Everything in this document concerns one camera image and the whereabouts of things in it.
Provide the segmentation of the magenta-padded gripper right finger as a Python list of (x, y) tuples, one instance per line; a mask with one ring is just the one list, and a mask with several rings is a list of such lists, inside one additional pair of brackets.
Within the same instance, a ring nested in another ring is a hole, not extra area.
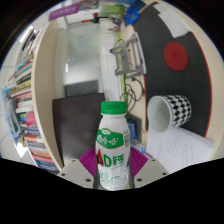
[(155, 158), (148, 158), (135, 148), (131, 148), (129, 161), (129, 187), (141, 188), (157, 181), (169, 172)]

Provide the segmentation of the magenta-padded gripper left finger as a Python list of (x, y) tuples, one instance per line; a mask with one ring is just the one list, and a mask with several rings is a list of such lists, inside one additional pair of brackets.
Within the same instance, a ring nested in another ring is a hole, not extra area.
[(97, 158), (92, 148), (79, 159), (72, 158), (58, 176), (81, 187), (93, 189), (96, 174)]

